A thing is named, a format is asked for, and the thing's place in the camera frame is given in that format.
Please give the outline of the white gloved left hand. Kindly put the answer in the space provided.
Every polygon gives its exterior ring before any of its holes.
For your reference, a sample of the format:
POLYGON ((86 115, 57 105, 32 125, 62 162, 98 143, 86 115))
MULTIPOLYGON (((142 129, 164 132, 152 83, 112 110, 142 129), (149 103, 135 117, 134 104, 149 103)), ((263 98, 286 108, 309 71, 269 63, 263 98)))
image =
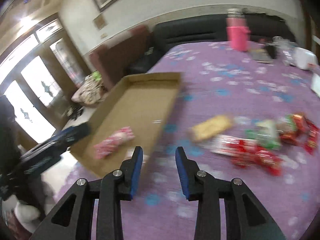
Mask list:
MULTIPOLYGON (((53 188, 40 177, 31 183, 31 189, 36 197, 40 199, 44 214, 47 215, 55 205, 53 188)), ((22 228, 29 233, 34 233, 41 222, 40 211, 31 205, 22 204, 15 195, 6 201, 1 200, 1 208, 3 218, 8 218, 6 213, 11 211, 22 228)))

